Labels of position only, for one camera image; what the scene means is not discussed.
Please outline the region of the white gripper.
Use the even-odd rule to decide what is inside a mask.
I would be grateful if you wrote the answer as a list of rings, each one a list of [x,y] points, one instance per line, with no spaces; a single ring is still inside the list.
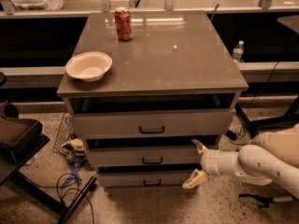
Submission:
[[[199,140],[193,139],[198,154],[201,157],[200,165],[202,169],[195,169],[190,178],[187,179],[182,187],[193,189],[208,180],[208,175],[236,175],[240,170],[240,163],[237,152],[222,152],[219,150],[207,150]]]

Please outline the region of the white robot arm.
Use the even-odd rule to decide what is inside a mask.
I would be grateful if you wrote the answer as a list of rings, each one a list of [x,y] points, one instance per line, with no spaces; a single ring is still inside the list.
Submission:
[[[299,124],[292,128],[255,136],[238,151],[206,148],[193,139],[202,170],[195,169],[182,187],[193,189],[211,175],[230,175],[244,183],[265,186],[272,181],[287,190],[291,197],[274,202],[299,199]]]

